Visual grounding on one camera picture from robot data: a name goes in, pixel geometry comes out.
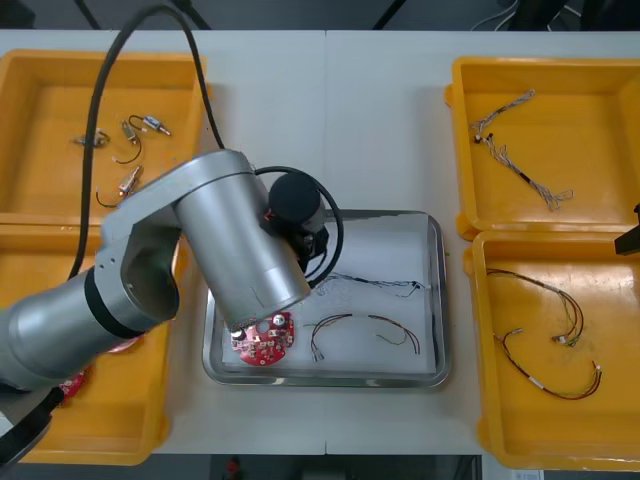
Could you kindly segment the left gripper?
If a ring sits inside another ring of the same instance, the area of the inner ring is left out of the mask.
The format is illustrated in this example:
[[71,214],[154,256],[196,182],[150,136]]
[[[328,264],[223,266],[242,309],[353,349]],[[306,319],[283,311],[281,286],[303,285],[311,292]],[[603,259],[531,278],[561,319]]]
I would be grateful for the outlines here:
[[328,241],[329,232],[326,227],[321,227],[316,232],[294,229],[288,233],[288,243],[295,252],[302,270],[307,269],[311,260],[326,257]]

